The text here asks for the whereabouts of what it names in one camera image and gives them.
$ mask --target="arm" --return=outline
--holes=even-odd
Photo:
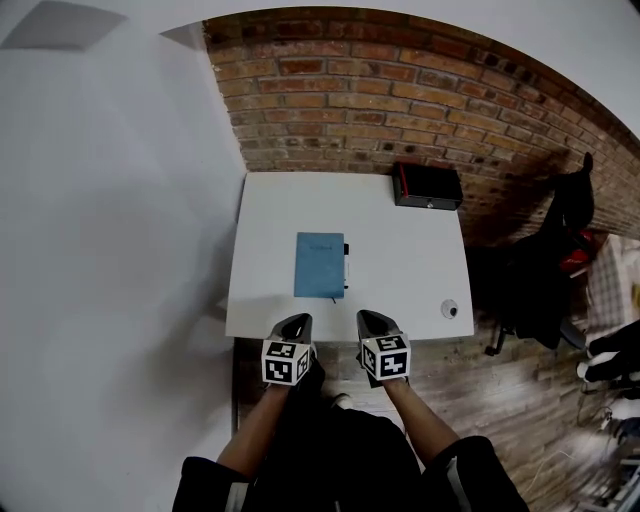
[[[426,466],[460,438],[425,404],[404,379],[382,381],[407,429],[411,443]]]
[[[288,386],[271,385],[227,444],[218,464],[252,480],[269,451],[276,424],[289,395]]]

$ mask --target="black case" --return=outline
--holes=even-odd
[[[462,203],[460,178],[454,169],[396,162],[393,191],[398,206],[457,210]]]

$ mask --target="person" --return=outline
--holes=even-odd
[[[491,442],[460,439],[405,379],[383,381],[415,454],[389,419],[320,395],[313,360],[295,388],[270,385],[218,457],[189,457],[173,512],[528,510]]]

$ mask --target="white wall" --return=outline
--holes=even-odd
[[[244,171],[188,36],[133,19],[84,53],[0,51],[8,512],[170,510],[183,458],[230,436],[214,305]]]
[[[234,12],[335,0],[142,0],[149,30],[161,32]],[[640,15],[629,0],[343,0],[473,30],[567,76],[640,135]]]

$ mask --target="red object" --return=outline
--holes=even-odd
[[[594,249],[593,233],[591,231],[579,231],[578,236],[582,237],[591,249]],[[573,274],[588,263],[591,263],[591,255],[584,249],[575,249],[569,256],[560,262],[560,270],[567,274]]]

